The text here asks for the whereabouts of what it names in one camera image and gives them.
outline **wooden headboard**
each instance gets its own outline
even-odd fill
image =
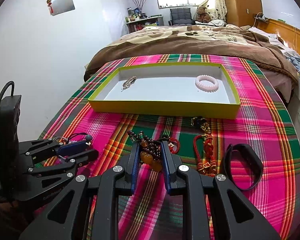
[[[290,48],[300,54],[300,30],[289,24],[269,19],[269,23],[258,22],[258,29],[266,33],[278,34]]]

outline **black wristband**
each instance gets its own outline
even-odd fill
[[[245,160],[249,168],[254,173],[254,182],[247,189],[238,187],[233,181],[231,174],[231,155],[232,151],[234,150],[237,150],[240,153],[241,157]],[[263,174],[263,164],[249,144],[236,144],[234,146],[232,144],[229,144],[227,151],[221,161],[220,171],[221,173],[226,175],[236,185],[238,189],[246,191],[254,188],[259,183]]]

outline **brown blanket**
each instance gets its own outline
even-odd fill
[[[298,83],[295,67],[285,59],[279,48],[269,43],[267,37],[234,25],[146,27],[101,49],[89,63],[84,80],[87,81],[107,62],[156,54],[207,54],[245,58],[261,68],[285,74],[294,83]]]

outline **curtain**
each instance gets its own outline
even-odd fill
[[[205,6],[212,20],[220,19],[226,21],[227,7],[225,0],[205,0],[199,6]]]

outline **silver bolt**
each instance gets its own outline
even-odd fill
[[[226,176],[223,175],[223,174],[218,174],[218,175],[216,176],[216,178],[217,178],[217,180],[219,180],[219,181],[225,181],[225,180],[226,180]]]
[[[112,169],[113,169],[114,172],[120,172],[120,171],[122,171],[122,167],[119,166],[119,165],[114,166]]]
[[[75,178],[75,180],[77,181],[77,182],[82,182],[82,181],[84,181],[86,179],[86,177],[84,176],[84,175],[78,175],[76,178]]]
[[[189,171],[189,167],[187,165],[180,165],[179,170],[181,171]]]

